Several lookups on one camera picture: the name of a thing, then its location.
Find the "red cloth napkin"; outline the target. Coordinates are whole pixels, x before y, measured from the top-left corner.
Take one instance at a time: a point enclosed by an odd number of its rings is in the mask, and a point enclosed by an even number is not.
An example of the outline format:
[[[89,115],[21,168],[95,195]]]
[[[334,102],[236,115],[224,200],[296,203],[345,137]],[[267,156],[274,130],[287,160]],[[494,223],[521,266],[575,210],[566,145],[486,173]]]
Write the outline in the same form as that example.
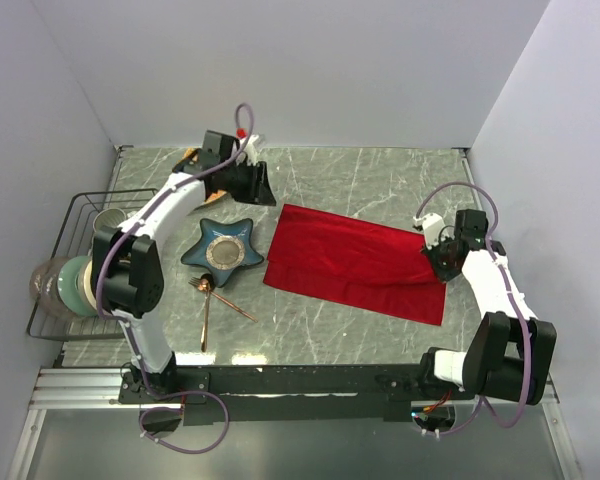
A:
[[[292,204],[282,208],[263,283],[439,326],[446,286],[413,232]]]

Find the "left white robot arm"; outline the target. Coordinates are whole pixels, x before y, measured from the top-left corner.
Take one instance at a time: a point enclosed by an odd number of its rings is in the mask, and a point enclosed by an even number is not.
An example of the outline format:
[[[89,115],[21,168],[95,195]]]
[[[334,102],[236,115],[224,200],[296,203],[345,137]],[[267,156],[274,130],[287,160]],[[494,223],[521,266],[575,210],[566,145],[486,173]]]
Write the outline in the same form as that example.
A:
[[[98,315],[119,323],[131,350],[134,381],[157,402],[177,393],[177,361],[160,320],[150,313],[164,291],[161,251],[193,210],[223,191],[233,200],[273,207],[267,165],[257,156],[262,136],[207,131],[201,147],[172,168],[165,184],[134,215],[97,229],[86,287]]]

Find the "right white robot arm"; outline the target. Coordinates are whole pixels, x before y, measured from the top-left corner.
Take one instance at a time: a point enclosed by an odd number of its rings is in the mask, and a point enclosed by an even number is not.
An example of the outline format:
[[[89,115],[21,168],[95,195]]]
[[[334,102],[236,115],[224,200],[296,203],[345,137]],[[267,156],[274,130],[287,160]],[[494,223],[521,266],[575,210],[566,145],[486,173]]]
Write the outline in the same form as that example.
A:
[[[482,397],[538,404],[557,331],[526,305],[504,247],[489,236],[486,213],[458,211],[451,232],[438,214],[416,216],[414,227],[424,234],[422,253],[436,278],[446,282],[463,276],[481,315],[467,351],[432,347],[423,354],[423,369],[417,375],[420,392],[437,399],[453,387]]]

